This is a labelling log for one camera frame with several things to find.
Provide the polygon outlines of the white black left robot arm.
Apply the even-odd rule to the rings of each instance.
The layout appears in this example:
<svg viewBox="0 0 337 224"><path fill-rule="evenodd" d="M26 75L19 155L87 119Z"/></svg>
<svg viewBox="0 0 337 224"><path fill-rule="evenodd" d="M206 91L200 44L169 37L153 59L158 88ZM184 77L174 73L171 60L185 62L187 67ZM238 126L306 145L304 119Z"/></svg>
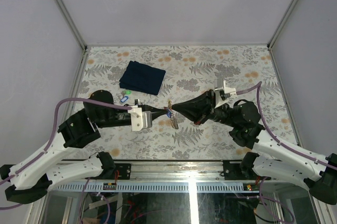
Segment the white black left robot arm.
<svg viewBox="0 0 337 224"><path fill-rule="evenodd" d="M81 99L83 109L59 126L54 126L50 139L39 150L16 165L1 166L7 201L21 205L33 203L54 188L78 179L113 179L116 165L108 152L100 151L87 160L70 165L59 162L101 137L99 129L131 126L140 131L152 126L166 109L143 105L139 100L131 106L115 105L112 94L98 90Z"/></svg>

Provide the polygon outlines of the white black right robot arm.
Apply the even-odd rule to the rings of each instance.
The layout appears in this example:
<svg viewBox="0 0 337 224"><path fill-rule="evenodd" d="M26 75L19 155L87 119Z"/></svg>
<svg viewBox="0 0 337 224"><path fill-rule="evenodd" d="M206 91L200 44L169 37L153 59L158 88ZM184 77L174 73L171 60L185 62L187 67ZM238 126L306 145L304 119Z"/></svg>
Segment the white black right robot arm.
<svg viewBox="0 0 337 224"><path fill-rule="evenodd" d="M240 163L246 179L270 177L299 186L319 201L336 205L336 154L317 154L277 137L267 127L261 105L245 99L218 103L213 90L172 109L196 125L208 120L231 127L233 141L250 151Z"/></svg>

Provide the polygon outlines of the metal keyring with yellow grip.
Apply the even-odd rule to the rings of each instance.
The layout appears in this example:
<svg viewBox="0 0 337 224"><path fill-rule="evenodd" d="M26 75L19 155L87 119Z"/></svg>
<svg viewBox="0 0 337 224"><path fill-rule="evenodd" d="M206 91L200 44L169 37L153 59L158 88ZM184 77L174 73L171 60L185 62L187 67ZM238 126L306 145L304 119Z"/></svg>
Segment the metal keyring with yellow grip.
<svg viewBox="0 0 337 224"><path fill-rule="evenodd" d="M171 102L170 99L167 101L167 106L164 107L164 109L166 110L167 117L170 119L170 123L171 123L172 128L179 129L179 125L178 125L178 122L176 120L174 111L172 109L172 102Z"/></svg>

